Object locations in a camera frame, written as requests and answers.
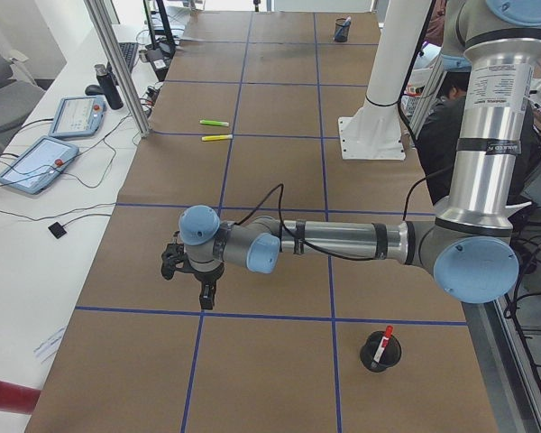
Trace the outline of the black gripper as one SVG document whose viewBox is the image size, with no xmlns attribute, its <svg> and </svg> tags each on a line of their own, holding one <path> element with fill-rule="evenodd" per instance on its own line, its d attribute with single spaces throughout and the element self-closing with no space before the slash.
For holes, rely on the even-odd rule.
<svg viewBox="0 0 541 433">
<path fill-rule="evenodd" d="M 195 278 L 201 282 L 199 303 L 202 309 L 212 310 L 215 306 L 215 288 L 217 281 L 224 275 L 225 264 L 219 263 L 213 269 L 193 269 Z"/>
</svg>

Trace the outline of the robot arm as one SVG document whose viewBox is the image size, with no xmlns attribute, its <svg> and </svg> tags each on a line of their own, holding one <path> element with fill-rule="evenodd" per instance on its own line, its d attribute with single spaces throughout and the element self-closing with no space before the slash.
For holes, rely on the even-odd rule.
<svg viewBox="0 0 541 433">
<path fill-rule="evenodd" d="M 471 76 L 450 192 L 434 220 L 385 225 L 259 217 L 240 225 L 210 207 L 190 207 L 179 218 L 177 251 L 184 270 L 201 282 L 204 309 L 214 306 L 227 263 L 269 273 L 286 251 L 414 265 L 466 303 L 493 301 L 515 286 L 519 263 L 509 217 L 517 207 L 508 194 L 541 57 L 541 1 L 453 1 L 443 48 L 470 61 Z"/>
</svg>

